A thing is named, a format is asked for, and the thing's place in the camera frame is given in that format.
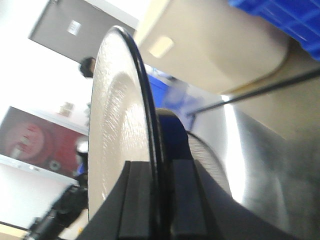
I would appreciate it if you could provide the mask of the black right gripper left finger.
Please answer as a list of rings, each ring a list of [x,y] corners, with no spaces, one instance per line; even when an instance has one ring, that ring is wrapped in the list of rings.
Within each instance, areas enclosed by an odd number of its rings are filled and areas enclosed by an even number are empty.
[[[111,192],[83,230],[82,239],[152,238],[150,165],[126,161]]]

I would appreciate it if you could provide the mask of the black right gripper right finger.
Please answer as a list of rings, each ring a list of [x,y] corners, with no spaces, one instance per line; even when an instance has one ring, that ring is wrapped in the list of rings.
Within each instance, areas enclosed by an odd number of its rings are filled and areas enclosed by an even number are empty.
[[[235,202],[192,159],[172,162],[172,240],[293,240]]]

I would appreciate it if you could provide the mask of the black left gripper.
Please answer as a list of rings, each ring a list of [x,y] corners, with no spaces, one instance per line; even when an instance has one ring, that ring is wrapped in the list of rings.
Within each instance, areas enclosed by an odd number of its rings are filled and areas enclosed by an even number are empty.
[[[43,217],[29,227],[25,240],[57,240],[64,229],[73,224],[88,207],[88,189],[70,185]]]

